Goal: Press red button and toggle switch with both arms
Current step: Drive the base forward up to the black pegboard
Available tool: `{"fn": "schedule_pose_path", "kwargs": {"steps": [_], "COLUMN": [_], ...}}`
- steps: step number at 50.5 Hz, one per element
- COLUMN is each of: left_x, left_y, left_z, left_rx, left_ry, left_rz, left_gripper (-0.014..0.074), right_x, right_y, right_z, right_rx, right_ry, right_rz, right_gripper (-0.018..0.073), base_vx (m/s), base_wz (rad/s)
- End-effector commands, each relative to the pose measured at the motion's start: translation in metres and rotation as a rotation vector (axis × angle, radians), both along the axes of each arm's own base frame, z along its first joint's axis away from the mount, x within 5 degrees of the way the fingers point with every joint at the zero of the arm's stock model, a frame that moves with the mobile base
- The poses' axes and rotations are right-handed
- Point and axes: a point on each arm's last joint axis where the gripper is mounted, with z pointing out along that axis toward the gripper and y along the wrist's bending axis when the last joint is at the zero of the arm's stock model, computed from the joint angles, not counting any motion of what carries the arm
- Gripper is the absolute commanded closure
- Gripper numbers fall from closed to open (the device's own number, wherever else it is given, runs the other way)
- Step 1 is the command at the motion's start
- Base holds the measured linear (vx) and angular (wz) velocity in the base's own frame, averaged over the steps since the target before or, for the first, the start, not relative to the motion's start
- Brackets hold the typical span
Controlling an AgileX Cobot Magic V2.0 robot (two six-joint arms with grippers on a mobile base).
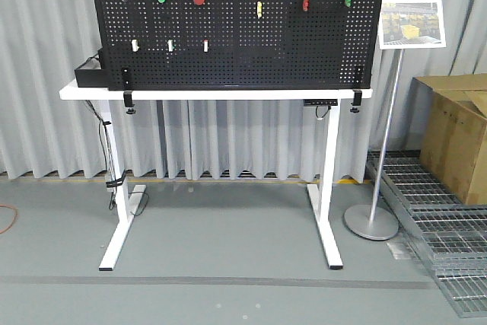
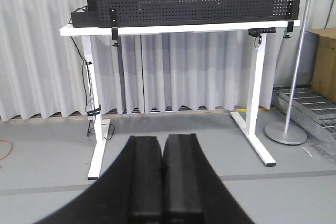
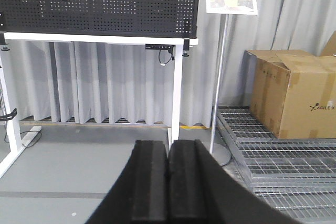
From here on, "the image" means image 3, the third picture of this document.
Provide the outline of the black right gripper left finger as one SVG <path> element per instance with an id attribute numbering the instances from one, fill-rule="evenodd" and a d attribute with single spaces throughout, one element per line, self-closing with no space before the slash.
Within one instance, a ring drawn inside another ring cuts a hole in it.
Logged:
<path id="1" fill-rule="evenodd" d="M 137 140 L 116 182 L 87 223 L 167 223 L 167 156 L 161 141 Z"/>

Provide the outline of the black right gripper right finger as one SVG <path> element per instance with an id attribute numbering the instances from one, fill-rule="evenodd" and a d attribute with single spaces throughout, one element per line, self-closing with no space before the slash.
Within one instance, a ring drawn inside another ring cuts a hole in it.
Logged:
<path id="1" fill-rule="evenodd" d="M 235 181 L 200 140 L 169 152 L 170 223 L 297 223 Z"/>

